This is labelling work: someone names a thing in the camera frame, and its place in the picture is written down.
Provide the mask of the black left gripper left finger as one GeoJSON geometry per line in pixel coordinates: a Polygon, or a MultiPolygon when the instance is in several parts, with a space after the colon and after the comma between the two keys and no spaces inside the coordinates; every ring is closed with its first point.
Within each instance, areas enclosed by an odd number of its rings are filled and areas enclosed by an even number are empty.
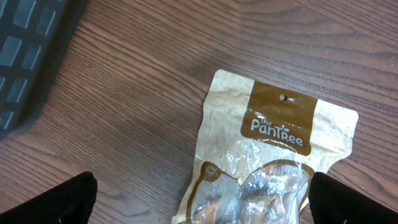
{"type": "Polygon", "coordinates": [[[97,191],[97,180],[86,171],[3,212],[1,223],[87,224],[97,191]]]}

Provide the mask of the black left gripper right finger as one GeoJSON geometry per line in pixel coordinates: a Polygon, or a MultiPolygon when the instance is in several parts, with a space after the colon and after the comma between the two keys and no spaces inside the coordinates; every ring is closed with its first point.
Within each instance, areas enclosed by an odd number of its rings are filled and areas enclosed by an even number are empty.
{"type": "Polygon", "coordinates": [[[397,212],[322,172],[313,175],[308,199],[315,224],[397,224],[397,212]]]}

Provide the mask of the beige brown snack pouch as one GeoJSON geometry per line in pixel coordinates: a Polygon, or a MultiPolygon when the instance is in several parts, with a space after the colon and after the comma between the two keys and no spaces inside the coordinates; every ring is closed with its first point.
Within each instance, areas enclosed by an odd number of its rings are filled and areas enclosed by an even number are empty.
{"type": "Polygon", "coordinates": [[[358,113],[218,70],[173,223],[298,223],[316,172],[351,154],[358,113]]]}

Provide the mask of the grey plastic mesh basket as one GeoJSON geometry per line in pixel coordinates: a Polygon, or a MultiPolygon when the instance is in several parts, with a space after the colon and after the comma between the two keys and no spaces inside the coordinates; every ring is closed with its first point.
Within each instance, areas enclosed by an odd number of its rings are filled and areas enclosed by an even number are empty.
{"type": "Polygon", "coordinates": [[[1,0],[1,137],[39,117],[88,0],[1,0]]]}

